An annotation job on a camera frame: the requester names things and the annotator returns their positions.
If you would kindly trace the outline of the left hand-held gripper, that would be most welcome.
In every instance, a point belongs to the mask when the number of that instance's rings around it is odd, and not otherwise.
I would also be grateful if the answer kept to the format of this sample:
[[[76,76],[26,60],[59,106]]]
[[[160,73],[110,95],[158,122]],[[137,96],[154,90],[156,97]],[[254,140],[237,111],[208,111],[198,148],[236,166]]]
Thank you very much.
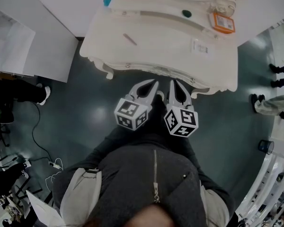
[[[114,110],[116,123],[132,131],[146,123],[158,87],[159,82],[154,79],[135,84],[130,92],[119,100]]]

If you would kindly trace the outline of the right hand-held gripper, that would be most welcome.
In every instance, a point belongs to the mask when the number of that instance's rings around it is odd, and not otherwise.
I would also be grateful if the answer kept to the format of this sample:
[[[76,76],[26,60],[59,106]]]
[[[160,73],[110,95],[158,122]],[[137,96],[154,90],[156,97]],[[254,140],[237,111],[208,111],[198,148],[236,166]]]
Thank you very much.
[[[167,107],[171,107],[164,116],[164,121],[170,135],[188,138],[198,127],[198,113],[189,109],[177,107],[192,105],[191,95],[178,80],[171,80]]]

